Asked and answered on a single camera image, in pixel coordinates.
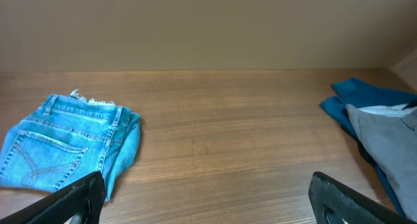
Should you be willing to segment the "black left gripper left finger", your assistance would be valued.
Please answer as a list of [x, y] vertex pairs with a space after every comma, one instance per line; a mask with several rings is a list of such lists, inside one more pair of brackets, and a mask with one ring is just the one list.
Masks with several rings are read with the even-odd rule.
[[106, 198], [102, 173], [90, 173], [1, 219], [3, 224], [99, 223]]

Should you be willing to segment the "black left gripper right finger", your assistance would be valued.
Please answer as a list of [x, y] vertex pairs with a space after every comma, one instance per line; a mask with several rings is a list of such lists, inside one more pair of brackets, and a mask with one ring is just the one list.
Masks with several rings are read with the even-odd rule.
[[308, 196], [317, 223], [416, 224], [319, 171], [313, 173]]

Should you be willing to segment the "light blue denim jeans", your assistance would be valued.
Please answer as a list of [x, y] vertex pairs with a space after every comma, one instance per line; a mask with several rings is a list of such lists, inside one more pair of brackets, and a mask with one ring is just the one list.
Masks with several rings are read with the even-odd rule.
[[52, 94], [7, 132], [1, 186], [53, 193], [98, 171], [109, 200], [139, 143], [140, 116], [128, 107], [86, 100], [77, 91]]

